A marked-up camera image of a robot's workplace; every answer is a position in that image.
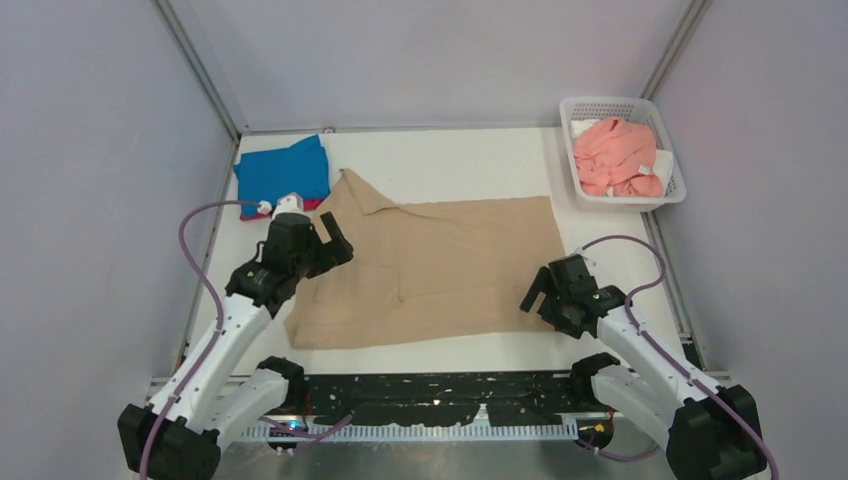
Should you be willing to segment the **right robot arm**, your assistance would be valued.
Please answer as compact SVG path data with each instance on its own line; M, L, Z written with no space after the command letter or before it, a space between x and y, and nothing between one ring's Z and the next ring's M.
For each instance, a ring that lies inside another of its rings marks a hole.
M573 364L572 400L623 414L664 452L676 478L746 479L768 469L752 395L669 351L630 296L598 285L583 256L540 267L520 308L559 333L608 347Z

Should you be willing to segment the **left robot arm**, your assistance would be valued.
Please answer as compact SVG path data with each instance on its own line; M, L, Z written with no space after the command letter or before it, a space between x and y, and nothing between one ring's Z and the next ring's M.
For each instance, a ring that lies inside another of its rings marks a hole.
M234 392L222 395L246 350L295 296L298 285L353 258L330 213L329 239L299 210L273 215L254 256L234 270L217 317L167 384L145 406L129 404L117 425L128 467L142 479L210 479L223 452L266 413L298 412L308 382L302 366L281 357L259 362Z

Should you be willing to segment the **beige t shirt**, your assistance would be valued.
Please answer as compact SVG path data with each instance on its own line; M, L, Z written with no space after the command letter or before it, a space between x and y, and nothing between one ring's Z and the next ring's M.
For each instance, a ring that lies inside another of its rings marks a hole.
M564 245L546 196L398 204L346 170L321 205L350 262L298 285L297 349L356 349L545 329L520 304Z

